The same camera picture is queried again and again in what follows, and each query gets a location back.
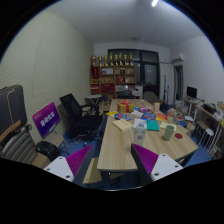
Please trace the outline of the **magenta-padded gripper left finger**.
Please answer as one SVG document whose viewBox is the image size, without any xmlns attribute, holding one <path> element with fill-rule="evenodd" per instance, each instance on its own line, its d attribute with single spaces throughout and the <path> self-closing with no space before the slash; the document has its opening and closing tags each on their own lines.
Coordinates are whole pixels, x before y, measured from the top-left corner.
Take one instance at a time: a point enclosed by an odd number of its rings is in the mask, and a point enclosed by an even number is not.
<svg viewBox="0 0 224 224">
<path fill-rule="evenodd" d="M 79 186 L 83 186 L 84 177 L 93 156 L 93 146 L 89 145 L 68 157 L 57 157 L 45 168 L 45 171 Z"/>
</svg>

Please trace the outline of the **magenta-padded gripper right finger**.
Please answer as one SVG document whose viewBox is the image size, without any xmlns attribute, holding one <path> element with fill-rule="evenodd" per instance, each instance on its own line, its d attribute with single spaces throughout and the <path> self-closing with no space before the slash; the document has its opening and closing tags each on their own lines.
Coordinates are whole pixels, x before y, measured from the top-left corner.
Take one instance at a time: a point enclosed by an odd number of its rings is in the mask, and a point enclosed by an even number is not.
<svg viewBox="0 0 224 224">
<path fill-rule="evenodd" d="M 134 143 L 131 144 L 131 154 L 143 186 L 182 169 L 182 166 L 167 154 L 156 154 Z"/>
</svg>

